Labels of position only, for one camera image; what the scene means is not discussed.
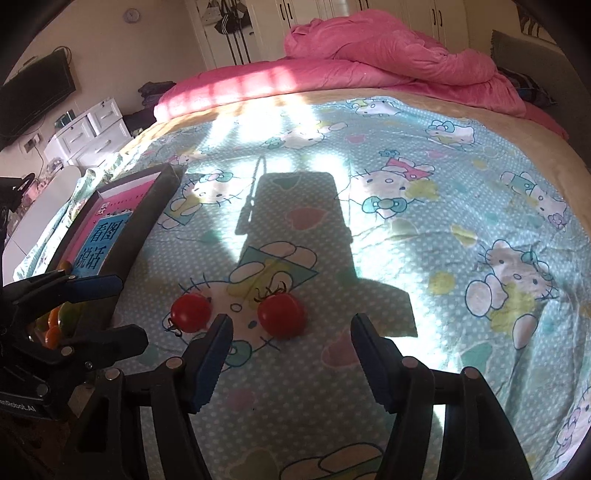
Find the pink comforter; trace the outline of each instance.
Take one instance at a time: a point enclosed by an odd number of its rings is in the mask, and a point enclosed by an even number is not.
[[[519,117],[526,112],[489,57],[474,50],[450,54],[381,11],[296,25],[285,51],[282,60],[210,70],[178,83],[154,109],[156,119],[284,93],[360,87],[399,89]]]

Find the blue polka dot fabric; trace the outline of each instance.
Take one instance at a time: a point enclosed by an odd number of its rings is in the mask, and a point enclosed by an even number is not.
[[[535,479],[572,457],[589,411],[589,239],[518,148],[467,118],[388,97],[219,116],[139,145],[134,170],[184,166],[115,317],[151,369],[204,331],[171,331],[200,293],[235,337],[211,402],[191,418],[214,479],[374,478],[394,422],[374,402],[349,323],[367,313],[430,368],[478,368]],[[289,292],[303,335],[280,341],[258,306]],[[435,409],[424,478],[435,478]],[[144,412],[152,478],[162,478]]]

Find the headboard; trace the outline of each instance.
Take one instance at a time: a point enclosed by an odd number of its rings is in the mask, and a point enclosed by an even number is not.
[[[542,45],[492,33],[491,57],[499,67],[525,73],[556,100],[544,110],[570,135],[569,144],[591,168],[591,95],[568,59]]]

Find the wall-mounted television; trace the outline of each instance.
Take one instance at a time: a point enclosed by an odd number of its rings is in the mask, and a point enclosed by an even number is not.
[[[62,48],[18,72],[0,87],[0,151],[75,91]]]

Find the beige wall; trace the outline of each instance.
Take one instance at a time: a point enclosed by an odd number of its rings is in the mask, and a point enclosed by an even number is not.
[[[130,6],[140,11],[139,23],[123,21]],[[77,91],[47,114],[39,130],[42,154],[55,120],[65,111],[79,114],[112,96],[123,114],[133,113],[142,108],[137,90],[145,82],[179,81],[205,70],[183,0],[74,0],[35,38],[13,74],[32,56],[47,55],[59,45],[72,50],[70,70]],[[22,147],[32,136],[0,152],[0,176],[39,172],[41,159],[35,149],[25,154]]]
[[[517,7],[512,0],[464,0],[464,3],[471,48],[490,55],[492,31],[498,30],[560,51],[549,42],[521,33]]]

